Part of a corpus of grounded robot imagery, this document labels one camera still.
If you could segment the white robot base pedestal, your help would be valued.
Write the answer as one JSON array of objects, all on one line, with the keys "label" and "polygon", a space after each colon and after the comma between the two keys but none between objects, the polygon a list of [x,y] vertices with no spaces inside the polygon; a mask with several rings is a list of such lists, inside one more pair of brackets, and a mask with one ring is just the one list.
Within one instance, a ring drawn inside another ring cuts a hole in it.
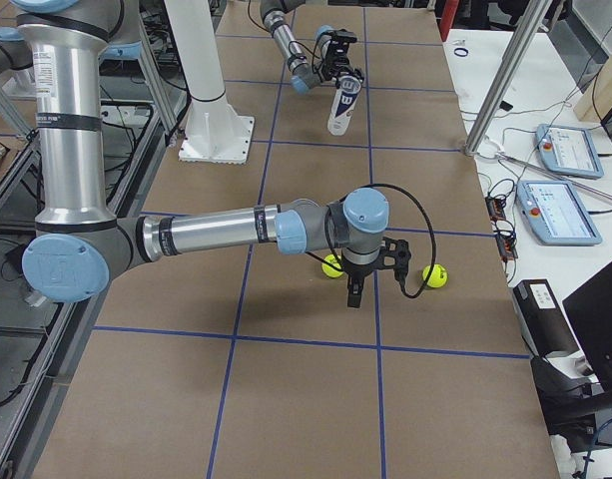
[{"label": "white robot base pedestal", "polygon": [[238,115],[228,101],[209,3],[172,0],[165,6],[191,97],[180,159],[245,163],[255,119]]}]

